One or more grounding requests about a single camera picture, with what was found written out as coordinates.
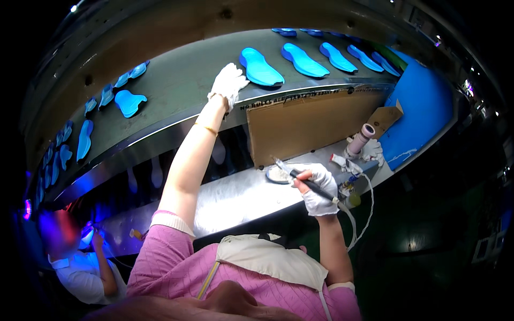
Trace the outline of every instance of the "gold bracelet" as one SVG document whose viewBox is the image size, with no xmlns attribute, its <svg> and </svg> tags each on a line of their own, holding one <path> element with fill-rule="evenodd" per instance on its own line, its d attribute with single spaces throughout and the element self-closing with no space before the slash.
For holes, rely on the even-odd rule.
<svg viewBox="0 0 514 321">
<path fill-rule="evenodd" d="M 215 134 L 215 135 L 216 135 L 216 137 L 218 137 L 218 133 L 217 133 L 217 131 L 213 130 L 212 128 L 207 127 L 207 126 L 200 125 L 200 124 L 198 124 L 198 123 L 194 123 L 194 124 L 195 124 L 195 125 L 198 125 L 198 126 L 201 126 L 201 127 L 203 127 L 203 128 L 205 128 L 206 130 L 208 130 L 208 131 L 210 131 L 211 133 Z"/>
</svg>

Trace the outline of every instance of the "sleeve cuff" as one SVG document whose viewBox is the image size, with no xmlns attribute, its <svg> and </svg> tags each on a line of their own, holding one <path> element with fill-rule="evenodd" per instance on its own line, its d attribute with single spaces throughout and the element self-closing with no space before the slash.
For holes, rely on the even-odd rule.
<svg viewBox="0 0 514 321">
<path fill-rule="evenodd" d="M 328 290 L 330 291 L 335 288 L 349 288 L 355 293 L 355 285 L 353 282 L 334 283 L 328 287 Z"/>
<path fill-rule="evenodd" d="M 164 225 L 195 237 L 193 231 L 191 231 L 186 222 L 184 222 L 184 220 L 178 217 L 175 213 L 169 211 L 156 211 L 152 218 L 150 227 L 154 225 Z"/>
</svg>

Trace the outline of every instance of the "white glove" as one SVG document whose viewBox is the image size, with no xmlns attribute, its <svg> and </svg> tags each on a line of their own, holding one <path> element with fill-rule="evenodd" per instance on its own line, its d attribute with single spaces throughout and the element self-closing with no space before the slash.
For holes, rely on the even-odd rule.
<svg viewBox="0 0 514 321">
<path fill-rule="evenodd" d="M 352 173 L 353 175 L 362 173 L 362 168 L 360 168 L 359 165 L 342 156 L 332 154 L 332 156 L 330 156 L 330 161 L 341 166 L 341 171 L 343 173 Z"/>
<path fill-rule="evenodd" d="M 332 177 L 332 173 L 327 171 L 325 166 L 321 164 L 294 164 L 293 167 L 299 172 L 310 169 L 313 172 L 313 176 L 309 178 L 309 180 L 316 183 L 330 195 L 337 196 L 336 181 Z M 338 212 L 337 204 L 334 204 L 326 198 L 323 198 L 311 191 L 307 185 L 295 180 L 295 187 L 297 187 L 302 193 L 309 216 L 323 216 Z"/>
<path fill-rule="evenodd" d="M 239 91 L 250 83 L 249 80 L 246 80 L 246 76 L 242 74 L 243 71 L 238 69 L 234 63 L 226 65 L 216 76 L 211 92 L 207 94 L 207 98 L 211 100 L 215 94 L 226 97 L 229 106 L 227 112 L 230 112 L 238 99 Z"/>
<path fill-rule="evenodd" d="M 352 137 L 348 137 L 346 139 L 348 143 L 353 141 Z M 384 165 L 384 154 L 382 145 L 376 139 L 370 139 L 369 142 L 364 145 L 361 151 L 361 157 L 366 162 L 376 160 L 378 161 L 378 166 Z"/>
</svg>

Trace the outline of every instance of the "pen-shaped tool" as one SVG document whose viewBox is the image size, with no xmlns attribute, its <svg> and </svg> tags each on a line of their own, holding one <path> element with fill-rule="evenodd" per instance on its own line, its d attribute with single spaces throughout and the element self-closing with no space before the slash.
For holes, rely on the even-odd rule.
<svg viewBox="0 0 514 321">
<path fill-rule="evenodd" d="M 294 178 L 296 178 L 296 176 L 299 173 L 301 173 L 301 172 L 297 171 L 296 169 L 287 166 L 286 164 L 284 164 L 283 161 L 281 161 L 277 157 L 274 157 L 272 155 L 270 155 L 270 157 L 272 158 L 273 161 L 275 161 L 275 164 L 277 164 L 278 167 L 280 167 L 283 171 L 285 171 L 289 175 L 293 176 Z M 334 204 L 337 204 L 339 202 L 339 199 L 337 198 L 337 196 L 330 195 L 328 192 L 324 191 L 321 187 L 319 187 L 316 183 L 309 181 L 308 179 L 301 180 L 301 181 L 305 185 L 307 185 L 314 193 L 318 194 L 319 196 L 326 198 L 327 200 L 329 200 L 330 202 L 332 202 Z"/>
</svg>

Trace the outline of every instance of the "cardboard sheet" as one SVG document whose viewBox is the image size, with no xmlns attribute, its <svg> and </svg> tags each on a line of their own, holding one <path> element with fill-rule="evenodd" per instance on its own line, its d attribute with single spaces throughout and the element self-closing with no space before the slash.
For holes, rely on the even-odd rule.
<svg viewBox="0 0 514 321">
<path fill-rule="evenodd" d="M 378 107 L 368 119 L 368 124 L 375 128 L 376 134 L 373 138 L 379 139 L 401 116 L 403 116 L 403 109 L 398 100 L 396 100 L 396 106 Z"/>
<path fill-rule="evenodd" d="M 386 100 L 385 91 L 376 88 L 297 96 L 247 111 L 256 167 L 271 164 L 270 155 L 289 159 L 345 139 Z"/>
</svg>

